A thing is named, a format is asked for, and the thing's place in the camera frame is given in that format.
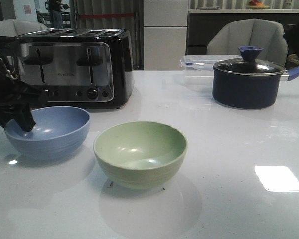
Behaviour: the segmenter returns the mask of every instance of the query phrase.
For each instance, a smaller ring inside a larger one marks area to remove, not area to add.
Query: black toaster
[[[130,33],[48,29],[18,36],[20,79],[44,90],[48,105],[119,108],[133,87]]]

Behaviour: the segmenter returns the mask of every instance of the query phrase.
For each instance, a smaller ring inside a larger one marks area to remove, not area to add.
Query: gray chair
[[[207,46],[207,55],[240,55],[239,46],[258,46],[264,50],[257,57],[281,65],[286,62],[288,45],[283,26],[274,21],[248,19],[224,26]]]
[[[18,36],[45,29],[48,29],[48,27],[34,21],[22,21],[17,19],[0,21],[0,36]]]

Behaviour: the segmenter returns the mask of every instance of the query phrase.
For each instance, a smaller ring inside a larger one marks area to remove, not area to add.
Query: brand label on toaster
[[[58,76],[74,76],[73,73],[58,73]]]

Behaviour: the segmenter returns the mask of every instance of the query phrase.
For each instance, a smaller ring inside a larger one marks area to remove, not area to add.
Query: lid knob
[[[244,61],[252,62],[257,58],[263,48],[257,46],[240,46],[238,50]]]

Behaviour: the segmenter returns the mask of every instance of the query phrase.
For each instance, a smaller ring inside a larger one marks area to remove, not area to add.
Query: pot lid
[[[219,61],[214,64],[217,70],[239,75],[278,75],[285,71],[284,66],[274,62],[255,59],[263,48],[255,46],[238,47],[242,58]]]

